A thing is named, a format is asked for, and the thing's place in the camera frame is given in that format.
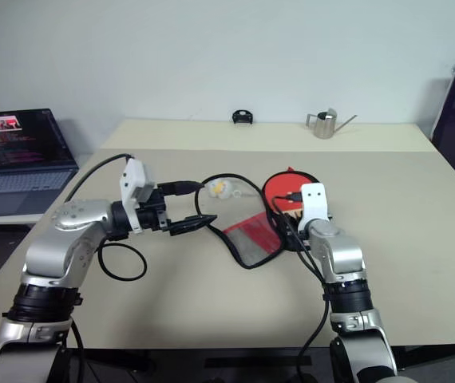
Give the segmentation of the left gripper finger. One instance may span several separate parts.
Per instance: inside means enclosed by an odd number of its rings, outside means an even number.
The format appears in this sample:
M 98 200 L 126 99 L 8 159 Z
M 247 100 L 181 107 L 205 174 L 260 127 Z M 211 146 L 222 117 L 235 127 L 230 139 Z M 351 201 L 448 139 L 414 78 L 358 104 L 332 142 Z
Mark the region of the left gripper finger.
M 217 219 L 217 215 L 194 215 L 186 217 L 181 221 L 171 222 L 168 225 L 168 233 L 171 236 L 182 235 L 197 231 L 206 227 Z
M 158 189 L 162 195 L 188 195 L 196 193 L 204 185 L 200 182 L 191 180 L 172 181 L 158 184 Z

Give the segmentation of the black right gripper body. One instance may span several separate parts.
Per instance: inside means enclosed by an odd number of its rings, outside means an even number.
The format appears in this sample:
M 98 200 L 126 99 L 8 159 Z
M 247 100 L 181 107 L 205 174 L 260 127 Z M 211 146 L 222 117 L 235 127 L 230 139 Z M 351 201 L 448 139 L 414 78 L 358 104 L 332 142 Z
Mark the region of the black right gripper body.
M 306 242 L 300 242 L 300 234 L 298 231 L 298 220 L 291 215 L 285 215 L 283 219 L 283 229 L 285 234 L 286 249 L 288 251 L 309 251 L 310 245 Z

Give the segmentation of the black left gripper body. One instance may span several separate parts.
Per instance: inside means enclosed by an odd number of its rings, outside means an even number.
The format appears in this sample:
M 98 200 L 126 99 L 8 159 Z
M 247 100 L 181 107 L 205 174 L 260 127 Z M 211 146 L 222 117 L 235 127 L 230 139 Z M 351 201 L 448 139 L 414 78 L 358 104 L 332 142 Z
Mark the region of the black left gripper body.
M 163 189 L 155 188 L 145 202 L 139 203 L 136 216 L 142 230 L 170 230 L 170 219 L 167 215 L 167 206 L 164 197 Z

